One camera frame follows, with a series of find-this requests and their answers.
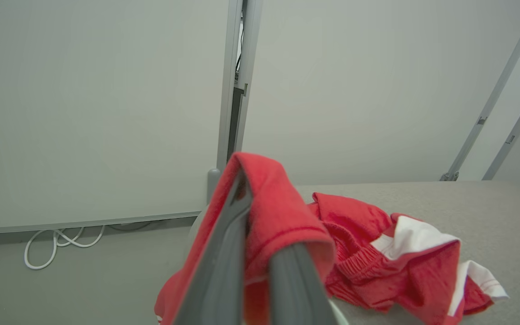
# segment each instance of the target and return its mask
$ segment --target white stripe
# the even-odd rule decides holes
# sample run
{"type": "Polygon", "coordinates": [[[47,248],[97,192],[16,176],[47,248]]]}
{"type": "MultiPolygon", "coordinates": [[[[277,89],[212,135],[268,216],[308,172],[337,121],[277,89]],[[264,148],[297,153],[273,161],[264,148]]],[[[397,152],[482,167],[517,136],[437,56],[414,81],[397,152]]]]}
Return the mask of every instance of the white stripe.
{"type": "Polygon", "coordinates": [[[491,300],[497,301],[509,298],[505,289],[487,268],[474,261],[466,261],[460,263],[456,269],[455,292],[452,295],[447,313],[449,316],[455,315],[456,309],[459,308],[460,301],[464,297],[464,285],[467,276],[470,276],[471,280],[473,280],[491,300]]]}
{"type": "Polygon", "coordinates": [[[419,253],[454,241],[460,239],[443,234],[426,222],[399,216],[394,238],[382,234],[370,244],[389,260],[394,261],[402,255],[419,253]]]}

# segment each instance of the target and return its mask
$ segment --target black cable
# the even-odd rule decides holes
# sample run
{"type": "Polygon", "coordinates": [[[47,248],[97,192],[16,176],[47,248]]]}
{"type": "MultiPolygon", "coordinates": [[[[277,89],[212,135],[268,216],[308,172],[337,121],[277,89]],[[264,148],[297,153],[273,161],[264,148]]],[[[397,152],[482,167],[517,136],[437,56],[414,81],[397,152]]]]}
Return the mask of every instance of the black cable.
{"type": "Polygon", "coordinates": [[[150,226],[150,224],[153,224],[153,223],[154,223],[153,221],[146,222],[145,224],[142,224],[142,226],[139,226],[139,227],[136,227],[136,228],[117,228],[117,227],[110,226],[110,225],[108,225],[108,227],[110,227],[113,230],[117,230],[117,231],[129,232],[129,231],[136,231],[136,230],[140,230],[140,229],[146,228],[147,226],[150,226]]]}
{"type": "Polygon", "coordinates": [[[242,35],[240,35],[240,55],[238,56],[238,61],[236,62],[236,71],[240,71],[240,58],[242,58],[242,50],[244,45],[244,30],[242,29],[242,35]]]}

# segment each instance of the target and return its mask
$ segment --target floor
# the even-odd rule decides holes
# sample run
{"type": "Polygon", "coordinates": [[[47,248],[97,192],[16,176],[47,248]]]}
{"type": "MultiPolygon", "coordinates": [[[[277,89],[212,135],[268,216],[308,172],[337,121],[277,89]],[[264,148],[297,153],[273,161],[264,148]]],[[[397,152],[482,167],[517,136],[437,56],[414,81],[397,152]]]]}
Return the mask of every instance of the floor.
{"type": "MultiPolygon", "coordinates": [[[[193,222],[163,220],[136,232],[106,228],[92,247],[59,247],[51,265],[39,271],[23,263],[33,232],[0,234],[0,324],[155,325],[155,298],[181,267],[193,222]]],[[[87,228],[81,242],[98,232],[87,228]]],[[[40,237],[30,249],[33,265],[51,254],[51,232],[40,237]]]]}

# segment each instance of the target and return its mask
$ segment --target gray table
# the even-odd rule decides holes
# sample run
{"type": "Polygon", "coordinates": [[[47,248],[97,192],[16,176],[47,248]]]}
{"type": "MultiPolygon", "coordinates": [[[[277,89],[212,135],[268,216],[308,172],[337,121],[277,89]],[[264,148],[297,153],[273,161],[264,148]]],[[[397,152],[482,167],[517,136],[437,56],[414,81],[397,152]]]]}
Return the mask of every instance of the gray table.
{"type": "MultiPolygon", "coordinates": [[[[389,214],[421,218],[462,240],[461,260],[487,267],[511,297],[466,324],[520,324],[520,185],[497,181],[387,183],[297,187],[306,202],[312,192],[369,202],[389,214]]],[[[338,302],[351,324],[418,324],[404,309],[388,315],[338,302]]]]}

